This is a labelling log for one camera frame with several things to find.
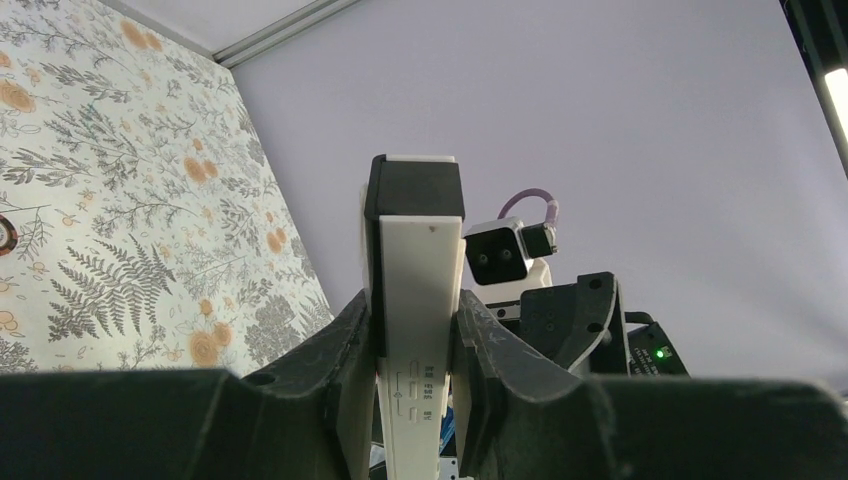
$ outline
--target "screw hole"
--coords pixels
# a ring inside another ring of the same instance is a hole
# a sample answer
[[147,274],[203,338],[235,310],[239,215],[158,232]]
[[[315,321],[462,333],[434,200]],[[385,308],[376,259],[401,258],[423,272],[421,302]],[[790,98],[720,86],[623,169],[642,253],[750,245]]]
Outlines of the screw hole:
[[261,387],[263,385],[269,385],[277,381],[277,377],[271,375],[270,373],[253,373],[244,377],[244,380],[254,386]]

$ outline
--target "cable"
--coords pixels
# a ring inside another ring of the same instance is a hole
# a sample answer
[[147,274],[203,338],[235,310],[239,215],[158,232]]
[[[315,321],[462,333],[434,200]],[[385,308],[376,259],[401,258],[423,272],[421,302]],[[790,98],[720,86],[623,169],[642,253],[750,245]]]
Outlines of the cable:
[[498,214],[498,219],[506,217],[506,214],[509,213],[510,209],[512,209],[516,203],[527,197],[539,197],[548,203],[548,209],[545,211],[545,223],[552,227],[556,227],[557,218],[559,217],[559,202],[556,201],[553,195],[541,188],[528,188],[527,190],[523,190],[513,195],[513,197],[506,202],[503,208],[501,208],[501,213]]

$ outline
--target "white wall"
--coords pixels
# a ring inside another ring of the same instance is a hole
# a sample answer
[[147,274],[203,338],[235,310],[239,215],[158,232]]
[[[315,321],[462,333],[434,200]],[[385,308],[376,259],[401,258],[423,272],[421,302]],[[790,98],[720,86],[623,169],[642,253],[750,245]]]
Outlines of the white wall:
[[452,154],[469,223],[551,190],[555,281],[616,273],[695,374],[848,387],[848,181],[778,2],[368,0],[235,78],[334,310],[371,158]]

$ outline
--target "round object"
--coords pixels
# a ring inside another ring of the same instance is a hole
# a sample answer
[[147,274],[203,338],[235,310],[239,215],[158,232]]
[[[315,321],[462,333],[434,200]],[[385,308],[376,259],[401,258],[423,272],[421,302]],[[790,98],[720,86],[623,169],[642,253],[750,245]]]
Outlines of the round object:
[[18,231],[6,217],[0,215],[0,257],[18,245]]

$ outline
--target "wall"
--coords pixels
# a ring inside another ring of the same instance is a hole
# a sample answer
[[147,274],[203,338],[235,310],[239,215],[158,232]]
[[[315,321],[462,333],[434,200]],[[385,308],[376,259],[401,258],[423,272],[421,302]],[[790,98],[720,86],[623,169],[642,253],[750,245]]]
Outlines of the wall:
[[246,373],[329,320],[229,71],[94,0],[0,19],[0,373]]
[[616,273],[693,373],[848,387],[848,182],[777,2],[372,0],[234,76],[335,311],[370,159],[451,154],[469,224],[552,191],[554,281]]

